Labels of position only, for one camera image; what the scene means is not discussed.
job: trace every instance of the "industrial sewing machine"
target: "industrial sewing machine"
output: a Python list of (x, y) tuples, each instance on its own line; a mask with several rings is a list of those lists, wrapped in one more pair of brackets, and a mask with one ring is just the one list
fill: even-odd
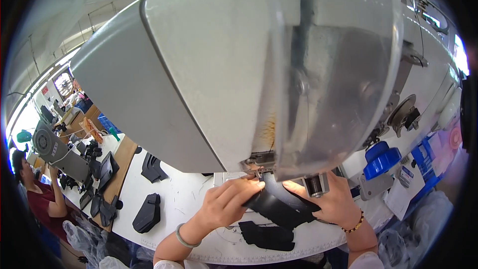
[(137, 0), (71, 68), (118, 128), (180, 171), (273, 171), (320, 196), (324, 173), (358, 154), (362, 188), (390, 187), (381, 177), (410, 152), (407, 135), (459, 108), (427, 4)]

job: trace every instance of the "rust stain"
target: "rust stain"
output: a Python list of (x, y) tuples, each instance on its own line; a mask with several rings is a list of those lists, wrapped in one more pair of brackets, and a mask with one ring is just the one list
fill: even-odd
[(274, 149), (275, 113), (272, 113), (262, 126), (260, 137), (265, 141), (265, 143), (269, 144), (269, 146), (272, 146), (272, 149)]

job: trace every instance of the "red shirt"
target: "red shirt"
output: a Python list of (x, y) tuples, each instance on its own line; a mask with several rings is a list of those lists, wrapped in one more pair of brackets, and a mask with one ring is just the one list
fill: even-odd
[(52, 234), (68, 243), (66, 233), (63, 230), (63, 221), (69, 220), (74, 225), (78, 225), (76, 220), (71, 216), (73, 208), (66, 206), (67, 214), (65, 217), (50, 217), (48, 215), (48, 205), (50, 205), (50, 202), (55, 202), (55, 194), (50, 188), (50, 185), (43, 184), (38, 180), (34, 180), (33, 182), (42, 190), (43, 194), (27, 191), (28, 205), (32, 213)]

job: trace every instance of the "white sleeve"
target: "white sleeve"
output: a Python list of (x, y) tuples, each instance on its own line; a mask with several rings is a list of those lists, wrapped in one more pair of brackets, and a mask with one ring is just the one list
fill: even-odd
[[(182, 266), (176, 262), (161, 260), (154, 264), (153, 269), (183, 269)], [(209, 269), (205, 263), (184, 260), (184, 269)]]
[(384, 266), (375, 252), (367, 251), (356, 258), (349, 269), (384, 269)]

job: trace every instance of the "black hair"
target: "black hair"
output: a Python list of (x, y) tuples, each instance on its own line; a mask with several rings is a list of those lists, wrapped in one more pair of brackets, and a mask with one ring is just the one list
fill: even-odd
[(20, 170), (23, 169), (22, 160), (25, 159), (25, 152), (20, 150), (15, 150), (11, 155), (11, 165), (13, 166), (13, 171), (15, 173), (15, 180), (17, 183), (21, 182), (23, 184), (23, 179), (20, 175)]

